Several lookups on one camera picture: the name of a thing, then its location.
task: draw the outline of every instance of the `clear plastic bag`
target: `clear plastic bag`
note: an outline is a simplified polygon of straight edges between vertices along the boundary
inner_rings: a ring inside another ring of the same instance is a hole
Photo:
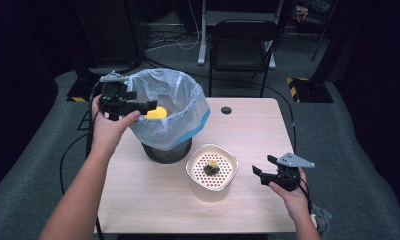
[[[171,69],[146,69],[129,76],[128,91],[137,91],[137,101],[158,100],[167,117],[141,116],[131,125],[135,136],[145,145],[169,151],[203,129],[210,115],[202,87],[189,75]]]

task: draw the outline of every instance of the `table top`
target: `table top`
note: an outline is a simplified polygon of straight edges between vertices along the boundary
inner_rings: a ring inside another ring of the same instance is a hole
[[[275,99],[208,98],[210,117],[193,137],[188,155],[173,164],[150,160],[133,132],[125,131],[107,172],[99,219],[105,233],[294,232],[283,200],[261,185],[252,165],[276,173],[267,155],[293,152]],[[230,107],[225,115],[222,107]],[[229,193],[215,203],[194,195],[185,169],[204,144],[218,145],[239,161]]]

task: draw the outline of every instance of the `yellow sponge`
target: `yellow sponge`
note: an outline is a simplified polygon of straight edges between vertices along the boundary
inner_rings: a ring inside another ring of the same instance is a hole
[[[161,119],[168,116],[168,111],[164,107],[159,107],[155,110],[151,110],[147,112],[146,118],[147,119]]]
[[[217,168],[219,167],[219,162],[218,160],[209,160],[208,165],[211,166],[212,168]]]

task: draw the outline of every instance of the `person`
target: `person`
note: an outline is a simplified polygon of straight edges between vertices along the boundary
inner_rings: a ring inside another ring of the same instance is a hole
[[[106,180],[107,166],[128,127],[140,117],[134,111],[118,121],[107,119],[99,111],[100,96],[93,99],[94,133],[91,151],[50,218],[39,239],[92,239],[98,208]],[[300,169],[306,182],[306,174]],[[300,189],[288,192],[271,182],[269,187],[284,199],[285,206],[301,239],[320,239],[309,215],[308,203]]]
[[[303,179],[301,185],[303,189],[306,188],[306,174],[302,168],[299,168],[300,177]],[[288,215],[294,222],[296,227],[297,240],[315,240],[321,239],[315,225],[310,218],[308,200],[300,188],[288,192],[274,182],[269,183],[269,187],[278,194],[283,200],[285,207],[288,210]]]

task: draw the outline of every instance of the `white bowl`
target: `white bowl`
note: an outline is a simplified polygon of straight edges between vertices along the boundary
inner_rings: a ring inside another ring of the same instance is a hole
[[[220,171],[207,175],[203,168],[209,160],[217,160]],[[188,160],[186,171],[191,177],[194,194],[206,202],[217,202],[225,198],[230,184],[238,171],[238,160],[227,150],[214,144],[201,146]]]

